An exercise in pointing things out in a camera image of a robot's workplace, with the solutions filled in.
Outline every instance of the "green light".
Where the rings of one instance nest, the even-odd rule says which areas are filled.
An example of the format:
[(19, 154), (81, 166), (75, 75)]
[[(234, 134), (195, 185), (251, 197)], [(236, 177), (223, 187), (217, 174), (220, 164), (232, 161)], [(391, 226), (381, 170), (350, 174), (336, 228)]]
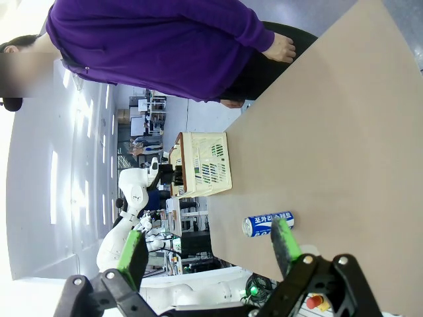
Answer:
[(256, 296), (256, 295), (258, 294), (258, 289), (257, 289), (257, 287), (255, 287), (255, 286), (251, 287), (251, 288), (250, 288), (250, 294), (251, 294), (252, 296)]

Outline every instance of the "wooden table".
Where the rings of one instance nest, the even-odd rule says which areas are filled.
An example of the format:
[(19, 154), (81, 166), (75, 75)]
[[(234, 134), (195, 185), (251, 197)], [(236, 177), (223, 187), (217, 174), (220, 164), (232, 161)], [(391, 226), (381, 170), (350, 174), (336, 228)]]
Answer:
[(233, 189), (208, 201), (215, 256), (280, 280), (270, 237), (241, 223), (292, 211), (300, 244), (355, 255), (382, 310), (421, 315), (423, 80), (380, 1), (359, 1), (227, 138)]

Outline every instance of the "plastic basket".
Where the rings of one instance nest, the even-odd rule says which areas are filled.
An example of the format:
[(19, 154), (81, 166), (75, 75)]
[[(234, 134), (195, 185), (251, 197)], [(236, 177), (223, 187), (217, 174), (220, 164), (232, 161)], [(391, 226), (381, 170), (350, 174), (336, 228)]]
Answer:
[(172, 185), (179, 197), (209, 196), (232, 188), (226, 133), (179, 133), (169, 154), (182, 166), (183, 186)]

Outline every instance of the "white robot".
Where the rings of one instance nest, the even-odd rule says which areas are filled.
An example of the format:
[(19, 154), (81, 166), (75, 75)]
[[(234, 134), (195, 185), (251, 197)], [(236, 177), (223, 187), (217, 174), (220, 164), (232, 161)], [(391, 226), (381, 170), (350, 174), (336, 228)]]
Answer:
[(132, 228), (145, 233), (149, 252), (173, 247), (172, 240), (165, 240), (164, 234), (151, 228), (150, 213), (145, 212), (140, 219), (137, 217), (148, 203), (147, 188), (155, 182), (158, 172), (157, 158), (153, 159), (149, 168), (129, 168), (121, 171), (119, 188), (128, 202), (128, 210), (120, 212), (122, 220), (104, 237), (100, 245), (96, 259), (100, 272), (118, 266), (126, 238)]
[[(167, 237), (164, 234), (152, 228), (150, 212), (146, 211), (140, 219), (137, 217), (138, 213), (147, 205), (148, 187), (155, 188), (157, 185), (155, 182), (158, 172), (157, 159), (154, 159), (149, 168), (130, 168), (121, 171), (118, 185), (128, 202), (128, 210), (120, 212), (122, 220), (104, 237), (100, 245), (96, 259), (100, 272), (117, 268), (131, 230), (145, 233), (149, 252), (171, 248), (180, 252), (180, 239), (165, 240)], [(154, 287), (141, 286), (139, 291), (158, 314), (173, 306), (240, 303), (242, 291), (250, 272), (238, 270), (230, 275), (222, 272), (216, 273), (213, 277), (207, 273), (197, 273), (196, 275), (198, 275), (197, 282), (197, 279), (184, 280), (183, 283), (169, 280), (160, 286), (157, 286), (156, 283), (154, 283)]]

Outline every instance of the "blue can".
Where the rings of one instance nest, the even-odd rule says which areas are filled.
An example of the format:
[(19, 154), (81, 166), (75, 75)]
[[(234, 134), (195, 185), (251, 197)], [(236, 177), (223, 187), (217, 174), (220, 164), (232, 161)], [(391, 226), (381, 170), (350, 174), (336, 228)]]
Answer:
[(269, 213), (267, 215), (247, 217), (243, 221), (243, 232), (246, 236), (263, 236), (270, 233), (272, 220), (284, 218), (288, 226), (293, 228), (293, 215), (290, 211), (282, 213)]

